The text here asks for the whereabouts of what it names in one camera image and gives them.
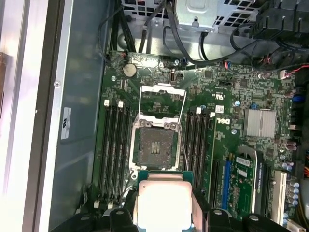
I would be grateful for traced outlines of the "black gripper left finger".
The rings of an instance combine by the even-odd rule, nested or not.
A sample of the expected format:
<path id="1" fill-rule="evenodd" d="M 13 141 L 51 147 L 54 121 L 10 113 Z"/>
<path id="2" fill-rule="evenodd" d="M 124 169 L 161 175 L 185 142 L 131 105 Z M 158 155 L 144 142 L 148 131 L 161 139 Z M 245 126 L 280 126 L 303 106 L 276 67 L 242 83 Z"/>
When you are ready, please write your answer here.
<path id="1" fill-rule="evenodd" d="M 137 225 L 133 222 L 133 211 L 137 190 L 128 192 L 122 208 L 106 210 L 103 215 L 96 216 L 79 213 L 51 229 L 52 232 L 136 232 Z"/>

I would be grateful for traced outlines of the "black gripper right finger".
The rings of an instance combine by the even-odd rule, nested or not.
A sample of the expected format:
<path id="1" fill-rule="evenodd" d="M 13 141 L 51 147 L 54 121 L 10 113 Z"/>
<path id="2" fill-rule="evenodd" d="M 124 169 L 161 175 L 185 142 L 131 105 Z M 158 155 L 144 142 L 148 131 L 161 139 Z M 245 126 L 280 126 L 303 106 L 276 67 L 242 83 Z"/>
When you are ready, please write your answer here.
<path id="1" fill-rule="evenodd" d="M 241 221 L 221 208 L 211 208 L 202 191 L 193 191 L 194 232 L 287 232 L 276 222 L 258 214 L 248 214 Z"/>

